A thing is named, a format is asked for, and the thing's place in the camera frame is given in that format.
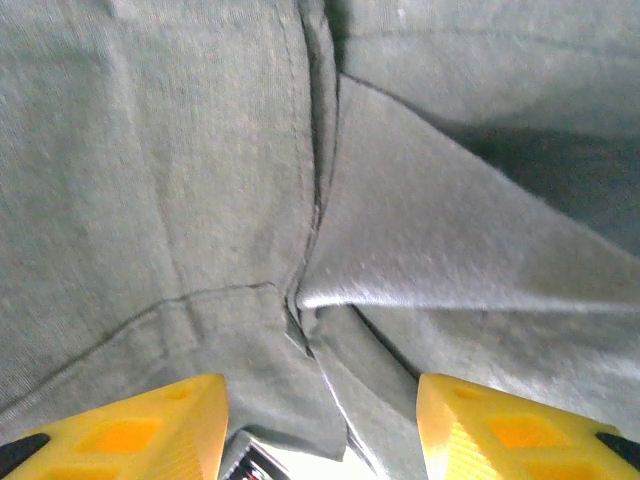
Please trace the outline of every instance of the yellow plastic object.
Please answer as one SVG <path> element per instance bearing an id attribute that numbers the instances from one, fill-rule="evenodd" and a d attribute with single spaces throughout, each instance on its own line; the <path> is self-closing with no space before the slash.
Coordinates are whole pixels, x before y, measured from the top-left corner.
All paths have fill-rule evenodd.
<path id="1" fill-rule="evenodd" d="M 444 375 L 422 375 L 418 428 L 429 480 L 638 480 L 589 418 Z"/>
<path id="2" fill-rule="evenodd" d="M 51 437 L 5 480 L 214 480 L 228 419 L 222 375 L 202 375 L 27 435 Z"/>

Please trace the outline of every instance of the wrinkled fabric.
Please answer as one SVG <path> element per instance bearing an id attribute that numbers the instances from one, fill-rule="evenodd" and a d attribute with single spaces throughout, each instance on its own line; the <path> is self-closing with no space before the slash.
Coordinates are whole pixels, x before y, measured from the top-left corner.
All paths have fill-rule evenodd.
<path id="1" fill-rule="evenodd" d="M 0 440 L 209 371 L 221 477 L 258 437 L 426 478 L 422 372 L 640 439 L 639 25 L 0 0 Z"/>
<path id="2" fill-rule="evenodd" d="M 213 371 L 230 439 L 340 457 L 342 416 L 285 335 L 319 20 L 286 0 L 0 13 L 0 440 Z"/>

